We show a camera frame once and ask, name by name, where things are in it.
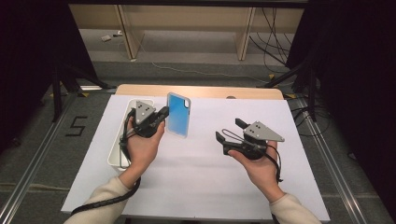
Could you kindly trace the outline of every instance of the hand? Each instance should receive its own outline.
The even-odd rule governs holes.
[[[277,147],[277,142],[268,141],[267,144],[269,146],[266,151],[267,154],[276,161],[275,148]],[[228,154],[245,167],[251,182],[259,188],[270,203],[285,195],[276,182],[276,167],[268,158],[262,157],[251,161],[236,150],[230,150]]]
[[[132,129],[132,119],[128,121],[127,130]],[[134,182],[141,176],[157,156],[158,145],[164,133],[165,122],[161,122],[157,132],[150,138],[133,135],[128,138],[128,152],[131,165],[119,176],[125,187],[131,189]]]

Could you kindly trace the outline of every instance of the wrist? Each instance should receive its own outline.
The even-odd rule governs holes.
[[[128,189],[134,187],[134,183],[145,172],[145,169],[140,167],[129,166],[124,172],[119,175],[121,183]]]
[[[267,198],[268,202],[270,203],[277,201],[286,194],[278,184],[259,187],[259,190],[264,194],[265,198]]]

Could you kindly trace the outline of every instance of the metal rail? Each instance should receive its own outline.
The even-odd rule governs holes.
[[[77,96],[75,94],[69,94],[64,102],[64,111],[61,116],[58,118],[56,122],[52,122],[49,130],[47,131],[44,140],[41,142],[40,147],[35,153],[32,161],[29,163],[29,166],[25,170],[22,178],[19,183],[7,199],[7,202],[2,207],[0,214],[0,223],[8,224],[11,222],[12,218],[14,218],[21,202],[26,194],[26,191],[29,189],[30,184],[35,179],[35,175],[37,174],[38,169],[40,168],[43,160],[46,158],[46,155],[50,149],[50,146],[55,138],[60,126],[64,122],[64,115],[69,109],[70,105],[73,104]]]
[[[306,102],[301,99],[298,100],[298,104],[301,107],[307,106]],[[322,156],[327,166],[327,169],[332,176],[332,181],[334,182],[335,186],[338,189],[338,192],[340,193],[341,199],[346,206],[346,210],[348,211],[350,218],[352,219],[353,223],[356,224],[368,223],[363,215],[363,212],[361,211],[361,207],[359,206],[358,201],[353,195],[351,188],[346,182],[343,173],[341,172],[337,162],[335,161],[334,156],[329,149],[329,146],[327,145],[323,135],[320,133],[319,126],[315,122],[313,122],[311,118],[309,118],[308,112],[305,111],[304,115],[308,117],[306,121],[309,131],[314,136],[320,155]]]

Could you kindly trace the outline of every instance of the sleeve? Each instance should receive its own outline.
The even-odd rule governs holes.
[[[303,207],[300,201],[291,194],[285,194],[279,200],[270,203],[270,209],[281,224],[320,223],[315,215]]]
[[[111,178],[106,184],[98,187],[92,193],[90,199],[85,202],[96,203],[107,199],[112,199],[126,194],[129,191],[119,180],[118,177]],[[114,223],[114,221],[122,213],[128,200],[122,201],[120,203],[114,203],[111,205],[94,208],[92,210],[80,212],[74,214],[72,217],[66,220],[64,224],[109,224]]]

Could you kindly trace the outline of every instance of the phone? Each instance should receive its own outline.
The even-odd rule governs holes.
[[[169,106],[169,116],[166,121],[167,130],[186,138],[189,130],[191,100],[185,96],[169,92],[167,105]]]

